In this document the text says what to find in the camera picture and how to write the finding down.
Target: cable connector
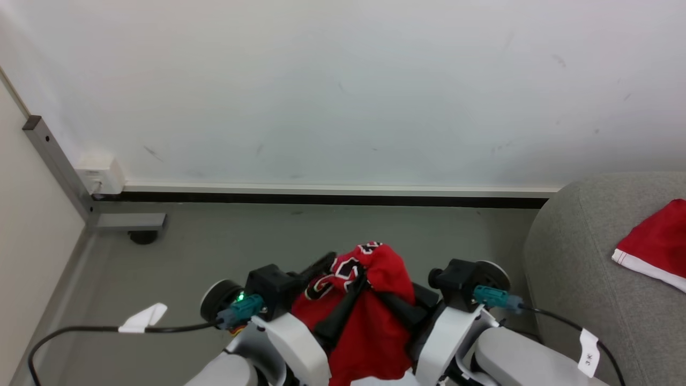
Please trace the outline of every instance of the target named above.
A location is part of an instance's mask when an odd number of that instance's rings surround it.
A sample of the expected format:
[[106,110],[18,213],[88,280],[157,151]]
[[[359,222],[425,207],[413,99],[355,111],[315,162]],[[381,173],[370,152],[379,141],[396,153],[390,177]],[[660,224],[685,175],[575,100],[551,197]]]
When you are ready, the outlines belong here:
[[510,295],[508,291],[487,286],[476,286],[474,288],[474,300],[486,307],[506,308],[517,314],[521,313],[519,305],[523,303],[522,298],[519,296]]
[[250,295],[243,300],[231,304],[226,310],[221,310],[217,314],[217,319],[224,321],[217,325],[221,330],[229,330],[238,326],[251,317],[258,315],[264,307],[264,300],[260,295]]

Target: electrical outlet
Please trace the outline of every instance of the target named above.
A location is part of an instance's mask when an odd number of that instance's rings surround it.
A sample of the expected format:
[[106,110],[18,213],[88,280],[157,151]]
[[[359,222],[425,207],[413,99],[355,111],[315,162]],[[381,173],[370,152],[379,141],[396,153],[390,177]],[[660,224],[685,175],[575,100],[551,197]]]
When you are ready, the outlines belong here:
[[114,157],[88,155],[75,170],[89,194],[119,194],[126,182]]

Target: fabric seam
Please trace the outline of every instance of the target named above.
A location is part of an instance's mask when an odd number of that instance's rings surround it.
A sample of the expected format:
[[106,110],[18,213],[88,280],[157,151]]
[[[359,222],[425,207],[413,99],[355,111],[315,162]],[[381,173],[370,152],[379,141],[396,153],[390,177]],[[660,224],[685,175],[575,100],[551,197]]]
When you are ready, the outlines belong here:
[[[593,235],[593,232],[591,232],[591,228],[589,226],[589,221],[588,221],[588,218],[586,217],[586,210],[584,209],[584,205],[582,205],[582,203],[581,203],[581,195],[582,195],[581,187],[582,187],[581,184],[579,184],[579,186],[577,187],[577,203],[579,205],[579,210],[581,210],[581,217],[584,219],[584,224],[586,225],[586,229],[588,231],[589,237],[591,238],[591,241],[593,242],[593,247],[595,248],[595,252],[601,257],[601,259],[603,259],[604,256],[602,255],[602,252],[600,252],[600,248],[598,248],[598,243],[595,240],[595,236]],[[624,336],[627,336],[629,338],[629,341],[631,344],[631,350],[633,351],[632,358],[637,358],[638,350],[636,349],[636,343],[634,342],[634,337],[630,333],[628,326],[626,325],[624,313],[622,312],[621,308],[618,306],[619,302],[617,301],[617,291],[615,291],[615,288],[610,284],[609,274],[607,273],[605,266],[602,264],[602,261],[600,264],[600,269],[602,270],[602,274],[605,278],[605,282],[608,284],[608,286],[610,287],[610,291],[612,292],[612,307],[613,307],[614,311],[617,312],[617,314],[619,315],[619,322],[622,324],[622,326],[621,326],[622,334],[624,334]],[[643,376],[643,382],[642,383],[644,385],[646,385],[647,384],[646,382],[648,381],[648,376],[646,374],[646,371],[643,369],[643,366],[641,365],[640,361],[635,360],[635,363],[636,363],[637,367],[639,368],[639,370],[641,371],[641,375]]]

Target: red fabric with white trim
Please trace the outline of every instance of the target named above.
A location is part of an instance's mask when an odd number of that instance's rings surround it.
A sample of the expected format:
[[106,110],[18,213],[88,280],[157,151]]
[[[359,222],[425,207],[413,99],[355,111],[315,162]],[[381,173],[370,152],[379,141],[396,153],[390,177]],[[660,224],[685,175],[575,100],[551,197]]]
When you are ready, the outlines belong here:
[[612,259],[686,292],[686,201],[673,200],[645,219],[619,242]]
[[[331,272],[317,277],[295,301],[291,313],[311,331],[341,301],[346,286],[357,277],[357,266],[367,272],[374,291],[391,292],[414,305],[414,288],[403,260],[388,245],[369,242],[338,256]],[[412,365],[405,353],[409,332],[371,291],[364,291],[329,356],[329,386],[348,386],[375,376],[400,379]]]

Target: black rubber foot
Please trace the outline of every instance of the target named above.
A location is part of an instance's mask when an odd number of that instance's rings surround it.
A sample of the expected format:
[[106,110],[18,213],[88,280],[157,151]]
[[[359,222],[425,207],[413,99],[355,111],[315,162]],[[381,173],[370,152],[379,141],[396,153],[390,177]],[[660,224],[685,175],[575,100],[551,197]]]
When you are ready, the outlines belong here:
[[157,231],[130,231],[129,238],[138,245],[148,245],[157,240]]

